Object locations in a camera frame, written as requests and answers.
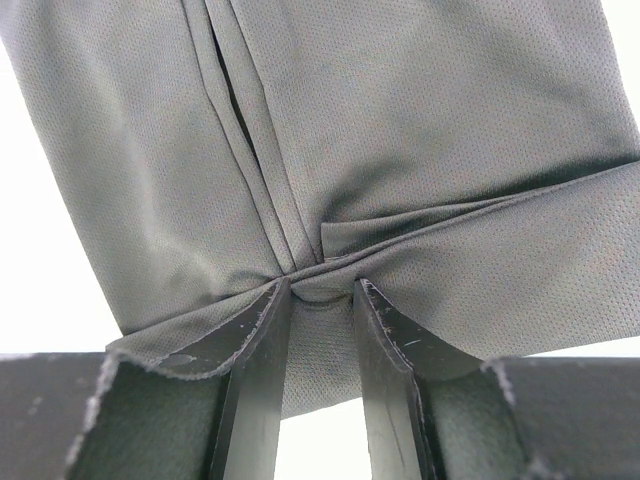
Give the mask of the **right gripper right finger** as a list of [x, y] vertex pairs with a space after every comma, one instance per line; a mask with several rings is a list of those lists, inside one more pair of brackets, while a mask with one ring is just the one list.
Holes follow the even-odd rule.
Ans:
[[402, 314], [366, 280], [354, 327], [375, 479], [518, 479], [527, 456], [499, 374]]

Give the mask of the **grey t shirt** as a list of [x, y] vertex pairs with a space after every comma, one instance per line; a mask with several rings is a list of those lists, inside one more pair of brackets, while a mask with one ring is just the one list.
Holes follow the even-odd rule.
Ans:
[[597, 1], [5, 1], [150, 367], [280, 279], [283, 413], [355, 398], [355, 282], [480, 359], [639, 332], [639, 132]]

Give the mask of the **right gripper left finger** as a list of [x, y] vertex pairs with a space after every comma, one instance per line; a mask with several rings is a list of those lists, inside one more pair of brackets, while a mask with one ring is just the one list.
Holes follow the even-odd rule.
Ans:
[[66, 478], [273, 478], [290, 308], [280, 280], [156, 366], [107, 355]]

